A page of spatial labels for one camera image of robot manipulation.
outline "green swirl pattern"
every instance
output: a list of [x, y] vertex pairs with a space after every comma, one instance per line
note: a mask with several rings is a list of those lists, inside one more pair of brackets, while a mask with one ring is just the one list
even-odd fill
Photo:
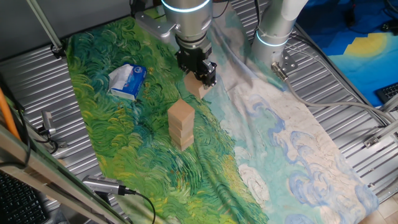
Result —
[[[148, 196], [157, 223], [267, 223], [239, 176], [234, 141], [209, 102], [185, 89], [174, 52], [130, 17], [70, 38], [73, 89], [103, 174]], [[125, 62], [149, 71], [136, 102], [108, 93], [108, 74]], [[179, 98], [195, 109], [195, 142], [184, 152], [168, 132], [167, 110]], [[152, 221], [142, 199], [119, 202], [134, 223]]]

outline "stacked wooden blocks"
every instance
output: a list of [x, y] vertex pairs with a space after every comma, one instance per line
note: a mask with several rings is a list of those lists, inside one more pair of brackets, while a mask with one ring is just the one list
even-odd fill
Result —
[[179, 99], [167, 111], [169, 116], [169, 134], [174, 144], [184, 151], [193, 143], [193, 120], [195, 109]]
[[196, 97], [203, 98], [212, 87], [205, 89], [203, 83], [195, 78], [193, 72], [189, 72], [184, 78], [184, 84], [187, 90]]

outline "metal table surface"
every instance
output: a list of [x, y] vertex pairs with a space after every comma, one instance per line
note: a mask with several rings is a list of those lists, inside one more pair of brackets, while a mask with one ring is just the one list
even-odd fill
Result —
[[[257, 18], [252, 0], [232, 0], [241, 18], [249, 40], [256, 28]], [[260, 0], [262, 9], [267, 1]], [[319, 54], [307, 44], [290, 39], [289, 44], [305, 49], [319, 60]], [[358, 101], [360, 95], [337, 72], [329, 72], [322, 64], [301, 53], [289, 51], [298, 69], [289, 75], [297, 93], [310, 102]], [[56, 141], [67, 142], [68, 147], [59, 149], [53, 156], [61, 159], [79, 179], [86, 175], [102, 175], [91, 146], [83, 118], [73, 92], [66, 59], [56, 59], [50, 47], [42, 47], [24, 55], [0, 63], [0, 72], [16, 98], [25, 107], [27, 120], [35, 127], [42, 124], [41, 111], [51, 111], [57, 133]], [[387, 138], [367, 149], [363, 141], [380, 130], [380, 123], [366, 110], [353, 106], [311, 108], [309, 110], [330, 135], [348, 163], [369, 184], [383, 201], [397, 191], [398, 150], [392, 138]], [[109, 196], [113, 208], [123, 217], [113, 196]], [[45, 199], [51, 216], [59, 207], [57, 201]]]

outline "keyboard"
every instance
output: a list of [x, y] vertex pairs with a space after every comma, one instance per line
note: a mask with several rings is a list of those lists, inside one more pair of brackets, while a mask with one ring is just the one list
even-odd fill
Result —
[[42, 224], [49, 219], [38, 191], [1, 171], [0, 217], [3, 224]]
[[387, 103], [392, 97], [394, 97], [398, 93], [398, 83], [376, 90], [375, 93], [383, 104]]

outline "van gogh print cloth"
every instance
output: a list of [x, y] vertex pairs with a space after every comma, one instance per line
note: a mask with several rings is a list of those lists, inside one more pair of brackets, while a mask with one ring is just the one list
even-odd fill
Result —
[[[208, 36], [218, 83], [203, 100], [185, 89], [175, 48], [133, 18], [69, 40], [73, 88], [103, 174], [148, 196], [157, 223], [357, 223], [377, 209], [309, 110], [251, 60], [230, 7]], [[107, 92], [108, 74], [125, 62], [148, 70], [136, 102]], [[195, 142], [184, 152], [167, 121], [179, 98], [195, 109]], [[140, 197], [118, 202], [134, 223], [152, 221]]]

